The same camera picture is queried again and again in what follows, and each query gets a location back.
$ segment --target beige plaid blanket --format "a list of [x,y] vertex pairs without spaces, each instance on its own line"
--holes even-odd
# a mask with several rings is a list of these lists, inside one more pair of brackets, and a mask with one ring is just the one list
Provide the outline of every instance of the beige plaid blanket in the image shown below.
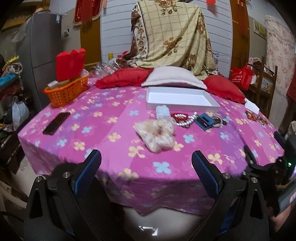
[[177,66],[205,79],[216,70],[202,8],[175,0],[138,1],[131,15],[130,66]]

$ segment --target blue padded grip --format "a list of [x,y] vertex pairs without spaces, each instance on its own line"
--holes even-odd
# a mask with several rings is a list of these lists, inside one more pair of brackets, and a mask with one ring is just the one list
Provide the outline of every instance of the blue padded grip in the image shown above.
[[87,193],[89,186],[101,165],[102,156],[98,150],[93,150],[89,154],[89,157],[90,159],[86,159],[87,163],[74,182],[73,191],[75,197],[82,197]]
[[192,154],[192,166],[208,196],[217,200],[219,196],[219,184],[196,151]]

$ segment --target smartphone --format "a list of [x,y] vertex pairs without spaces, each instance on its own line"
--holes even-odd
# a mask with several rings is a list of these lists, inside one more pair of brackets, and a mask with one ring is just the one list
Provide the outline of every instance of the smartphone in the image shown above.
[[53,135],[59,126],[67,119],[67,117],[71,115],[70,112],[61,112],[54,118],[51,123],[45,128],[42,132],[44,135]]

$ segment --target gray refrigerator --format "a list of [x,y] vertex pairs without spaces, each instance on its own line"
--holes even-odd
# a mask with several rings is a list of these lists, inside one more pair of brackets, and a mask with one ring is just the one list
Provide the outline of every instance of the gray refrigerator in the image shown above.
[[50,11],[34,13],[28,20],[24,38],[16,44],[23,65],[22,83],[33,95],[36,114],[50,103],[43,90],[56,80],[55,60],[62,52],[61,20],[61,16]]

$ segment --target metal screw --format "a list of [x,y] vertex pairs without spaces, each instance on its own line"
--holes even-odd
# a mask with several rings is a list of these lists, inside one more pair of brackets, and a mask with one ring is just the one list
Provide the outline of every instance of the metal screw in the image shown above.
[[38,177],[35,178],[35,181],[36,181],[36,182],[40,182],[42,179],[43,179],[42,176],[38,176]]
[[65,172],[63,174],[63,178],[68,178],[71,175],[71,172]]
[[251,181],[252,181],[253,183],[257,183],[257,182],[258,182],[257,178],[255,178],[255,177],[252,177],[252,178],[251,178]]
[[229,173],[223,173],[223,177],[225,177],[226,179],[229,179],[231,176],[230,176],[230,174]]

